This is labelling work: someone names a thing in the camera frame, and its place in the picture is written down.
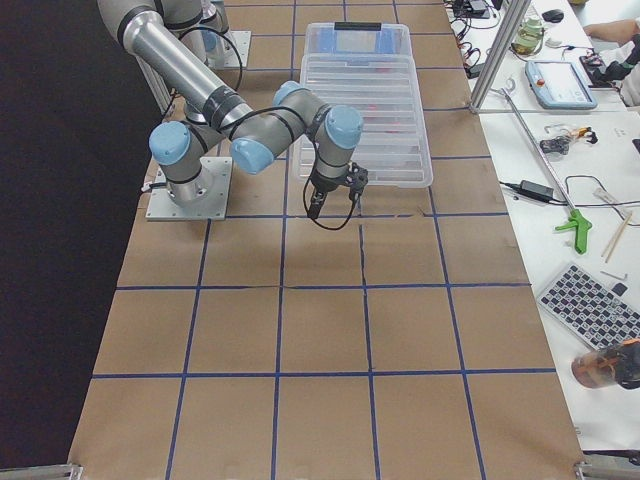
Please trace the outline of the black gripper tray side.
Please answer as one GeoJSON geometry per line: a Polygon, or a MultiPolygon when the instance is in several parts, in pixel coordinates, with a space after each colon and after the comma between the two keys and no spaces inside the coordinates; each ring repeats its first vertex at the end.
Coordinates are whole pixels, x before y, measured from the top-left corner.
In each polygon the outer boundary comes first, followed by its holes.
{"type": "Polygon", "coordinates": [[[314,189],[311,199],[306,206],[308,218],[319,217],[326,200],[326,194],[336,190],[338,187],[349,186],[345,175],[329,178],[318,172],[313,172],[310,176],[310,181],[314,186],[314,189]]]}

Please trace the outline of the silver robot arm near tray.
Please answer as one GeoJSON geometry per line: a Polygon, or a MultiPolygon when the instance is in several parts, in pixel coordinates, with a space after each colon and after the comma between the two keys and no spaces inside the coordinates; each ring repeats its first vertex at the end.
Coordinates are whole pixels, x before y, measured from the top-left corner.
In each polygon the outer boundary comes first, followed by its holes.
{"type": "Polygon", "coordinates": [[[331,106],[294,81],[276,92],[272,106],[252,109],[208,66],[202,32],[223,35],[222,2],[101,1],[102,20],[129,54],[146,63],[185,100],[185,117],[158,125],[149,147],[163,176],[147,214],[162,220],[222,220],[232,169],[257,174],[299,137],[315,151],[303,195],[316,220],[328,194],[344,186],[357,203],[368,172],[352,161],[363,129],[360,113],[331,106]]]}

